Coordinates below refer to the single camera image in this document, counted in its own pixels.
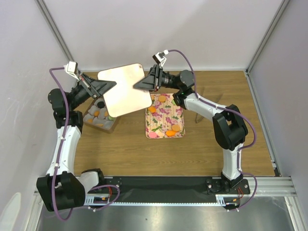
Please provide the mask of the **pink tin lid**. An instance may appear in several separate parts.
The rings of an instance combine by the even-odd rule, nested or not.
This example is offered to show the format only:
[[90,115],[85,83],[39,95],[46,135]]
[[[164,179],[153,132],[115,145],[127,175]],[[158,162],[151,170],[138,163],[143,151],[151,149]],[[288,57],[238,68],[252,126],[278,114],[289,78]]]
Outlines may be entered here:
[[150,92],[134,89],[133,85],[145,77],[139,63],[115,67],[98,73],[98,80],[114,81],[116,85],[103,95],[108,114],[119,117],[152,105]]

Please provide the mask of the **black sandwich cookie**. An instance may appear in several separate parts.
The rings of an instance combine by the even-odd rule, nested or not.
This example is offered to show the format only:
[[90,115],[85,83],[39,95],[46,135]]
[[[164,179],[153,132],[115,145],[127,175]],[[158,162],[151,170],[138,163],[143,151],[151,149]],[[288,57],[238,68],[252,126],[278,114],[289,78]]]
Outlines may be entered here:
[[98,108],[101,108],[101,109],[104,108],[104,107],[105,107],[104,101],[98,102],[98,103],[97,103],[97,107],[98,107]]

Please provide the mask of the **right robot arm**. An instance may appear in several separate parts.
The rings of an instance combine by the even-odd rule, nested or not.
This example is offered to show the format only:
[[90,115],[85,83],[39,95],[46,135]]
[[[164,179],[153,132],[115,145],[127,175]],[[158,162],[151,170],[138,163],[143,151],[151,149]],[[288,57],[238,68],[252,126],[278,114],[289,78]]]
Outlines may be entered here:
[[212,121],[215,140],[223,149],[223,169],[221,172],[221,188],[226,193],[233,193],[239,188],[243,180],[241,172],[241,154],[245,138],[248,134],[247,126],[235,105],[214,105],[210,100],[200,96],[195,90],[195,74],[184,70],[177,75],[164,72],[157,64],[150,68],[147,77],[153,84],[154,90],[161,87],[177,89],[174,93],[176,105],[193,111]]

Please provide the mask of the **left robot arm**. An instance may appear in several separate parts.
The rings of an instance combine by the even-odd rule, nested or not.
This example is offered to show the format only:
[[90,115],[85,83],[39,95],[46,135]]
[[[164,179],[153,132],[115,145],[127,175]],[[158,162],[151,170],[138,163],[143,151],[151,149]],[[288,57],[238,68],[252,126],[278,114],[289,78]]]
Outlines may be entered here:
[[36,183],[46,209],[55,213],[84,206],[86,194],[90,191],[100,193],[108,188],[111,195],[114,188],[114,185],[106,185],[99,168],[84,171],[79,178],[74,175],[76,148],[83,128],[82,113],[75,109],[89,97],[97,98],[109,92],[118,82],[90,78],[78,71],[75,62],[69,62],[62,69],[78,83],[71,92],[65,92],[59,85],[48,95],[58,139],[50,168],[46,176],[38,178]]

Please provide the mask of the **metal tongs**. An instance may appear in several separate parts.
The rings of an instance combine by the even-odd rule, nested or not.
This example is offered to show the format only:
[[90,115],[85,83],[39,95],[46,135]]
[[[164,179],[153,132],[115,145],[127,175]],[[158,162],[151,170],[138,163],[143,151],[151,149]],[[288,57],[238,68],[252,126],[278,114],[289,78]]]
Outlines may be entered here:
[[197,105],[201,106],[201,108],[196,110],[196,124],[200,123],[204,118],[211,120],[211,117],[213,116],[213,111],[217,111],[217,109],[212,106],[220,104],[220,101],[224,95],[224,93],[217,93],[215,95],[211,95],[206,93],[205,90],[205,87],[202,87],[201,92],[199,93],[199,99],[201,99],[201,101],[198,102]]

